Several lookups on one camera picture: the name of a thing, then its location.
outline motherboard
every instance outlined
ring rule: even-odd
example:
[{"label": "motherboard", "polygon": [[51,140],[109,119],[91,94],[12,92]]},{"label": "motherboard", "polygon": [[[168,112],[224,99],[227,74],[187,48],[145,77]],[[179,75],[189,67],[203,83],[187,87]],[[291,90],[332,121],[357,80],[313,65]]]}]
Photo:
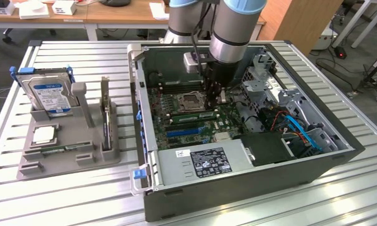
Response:
[{"label": "motherboard", "polygon": [[235,102],[205,110],[200,91],[165,94],[152,88],[148,96],[159,150],[224,141],[247,132]]}]

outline aluminum extrusion table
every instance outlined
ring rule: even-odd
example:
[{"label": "aluminum extrusion table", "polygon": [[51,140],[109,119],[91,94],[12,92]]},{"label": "aluminum extrusion table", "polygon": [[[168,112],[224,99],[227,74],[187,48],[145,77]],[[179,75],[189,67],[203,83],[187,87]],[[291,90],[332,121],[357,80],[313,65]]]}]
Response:
[{"label": "aluminum extrusion table", "polygon": [[[17,181],[31,103],[13,84],[0,114],[0,225],[377,225],[377,127],[300,51],[281,41],[271,44],[367,150],[308,185],[168,220],[145,222],[143,197],[129,192],[128,170],[137,166],[137,152],[128,43],[44,41],[41,46],[28,48],[21,67],[55,68],[69,64],[76,81],[87,82],[91,103],[99,102],[101,76],[109,77],[111,97],[117,103],[123,160],[101,169]],[[277,75],[288,88],[293,88],[281,69]]]}]

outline floor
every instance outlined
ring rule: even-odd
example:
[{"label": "floor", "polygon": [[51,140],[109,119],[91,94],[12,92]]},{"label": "floor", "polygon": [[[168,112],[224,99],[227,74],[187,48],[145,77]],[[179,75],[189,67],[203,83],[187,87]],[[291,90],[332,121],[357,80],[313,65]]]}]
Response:
[{"label": "floor", "polygon": [[[348,17],[345,18],[345,24],[352,18],[352,13],[349,13]],[[353,40],[357,38],[357,35],[365,28],[368,23],[364,23],[361,26],[359,26],[355,30],[355,32],[348,37],[348,43],[345,44],[344,48],[348,53],[348,58],[345,60],[337,59],[336,62],[340,63],[349,71],[353,72],[361,72],[364,70],[363,65],[371,66],[377,58],[377,28],[375,28],[371,32],[371,34],[367,36],[365,40],[360,44],[360,46],[353,49],[351,48],[351,44],[353,43]],[[340,32],[343,30],[344,26],[340,26],[339,21],[335,20],[335,30]],[[3,29],[0,29],[0,89],[7,88],[12,84],[12,79],[9,77],[8,69],[11,66],[19,66],[23,60],[23,56],[28,47],[29,40],[87,40],[87,33],[81,29],[56,29],[56,36],[52,36],[48,29],[35,30],[35,29],[15,29],[11,33],[11,37],[13,40],[12,44],[5,44],[1,41],[3,38]],[[99,34],[99,40],[141,40],[136,36],[136,30],[131,29],[127,30],[117,30],[113,32],[113,30],[109,33],[109,37],[104,37],[104,33],[101,31],[97,31]],[[164,35],[165,31],[151,31],[151,39],[156,40],[156,37],[161,37]],[[332,56],[329,52],[321,51],[316,52],[313,51],[312,54],[319,56],[309,55],[309,59],[312,62],[316,62],[316,59],[319,58],[327,58],[332,60]],[[347,71],[336,66],[336,69],[344,73]],[[349,92],[352,89],[349,85],[343,82],[339,78],[336,78],[333,75],[331,75],[327,71],[323,71],[324,74],[328,76],[328,78],[333,81],[336,86],[341,89],[344,93]],[[363,76],[361,73],[351,74],[355,77]],[[360,94],[356,98],[353,98],[353,103],[356,106],[361,109],[361,111],[365,113],[365,115],[369,117],[369,119],[373,121],[373,123],[377,125],[377,102],[375,100],[377,93],[375,93],[373,90],[367,90],[364,94]],[[3,107],[5,99],[0,99],[0,110]]]}]

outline gray component tray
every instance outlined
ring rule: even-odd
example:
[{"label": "gray component tray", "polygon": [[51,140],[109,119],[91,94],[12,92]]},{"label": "gray component tray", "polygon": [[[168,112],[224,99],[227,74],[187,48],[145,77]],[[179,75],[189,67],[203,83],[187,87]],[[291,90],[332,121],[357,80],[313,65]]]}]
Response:
[{"label": "gray component tray", "polygon": [[[25,139],[21,162],[19,165],[19,180],[60,175],[77,170],[85,170],[120,162],[117,116],[115,103],[112,103],[112,108],[113,114],[111,115],[111,127],[113,137],[113,149],[108,151],[103,151],[101,145],[104,141],[104,133],[103,117],[99,104],[89,105],[95,124],[92,128],[88,128],[83,114],[57,117],[52,118],[51,120],[43,121],[36,121],[32,117]],[[73,144],[83,142],[91,142],[91,144],[83,148],[77,148],[77,150],[53,153],[51,155],[44,156],[40,153],[39,148],[31,148],[33,131],[36,127],[41,127],[45,125],[49,126],[53,124],[59,124],[59,129],[55,133],[55,137],[57,138],[55,146],[72,146]]]}]

